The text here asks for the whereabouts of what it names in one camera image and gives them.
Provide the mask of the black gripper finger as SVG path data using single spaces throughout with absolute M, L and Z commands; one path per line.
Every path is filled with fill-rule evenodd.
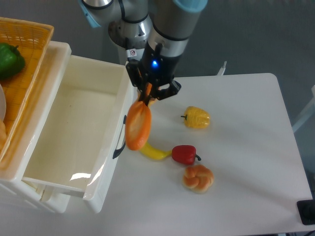
M 148 83 L 145 80 L 141 81 L 140 87 L 138 88 L 137 101 L 146 102 L 147 99 L 147 86 Z
M 151 106 L 153 105 L 157 99 L 155 98 L 155 89 L 153 85 L 146 85 L 145 89 L 145 105 Z

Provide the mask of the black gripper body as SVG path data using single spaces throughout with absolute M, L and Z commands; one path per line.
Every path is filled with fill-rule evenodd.
M 174 80 L 175 68 L 180 57 L 163 56 L 164 48 L 162 43 L 158 43 L 155 49 L 147 44 L 140 61 L 132 59 L 126 64 L 131 84 L 139 88 L 142 80 L 150 83 L 155 89 L 157 100 L 174 96 L 181 89 L 181 84 Z

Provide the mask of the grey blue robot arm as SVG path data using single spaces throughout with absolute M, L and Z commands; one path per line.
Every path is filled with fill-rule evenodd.
M 177 64 L 198 22 L 206 0 L 157 0 L 149 15 L 147 0 L 80 0 L 93 28 L 108 25 L 108 35 L 126 60 L 130 81 L 145 105 L 176 95 Z

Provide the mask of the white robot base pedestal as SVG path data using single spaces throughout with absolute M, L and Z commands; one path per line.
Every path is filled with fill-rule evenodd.
M 141 60 L 152 26 L 150 16 L 136 23 L 120 19 L 109 24 L 108 34 L 117 47 L 120 64 Z

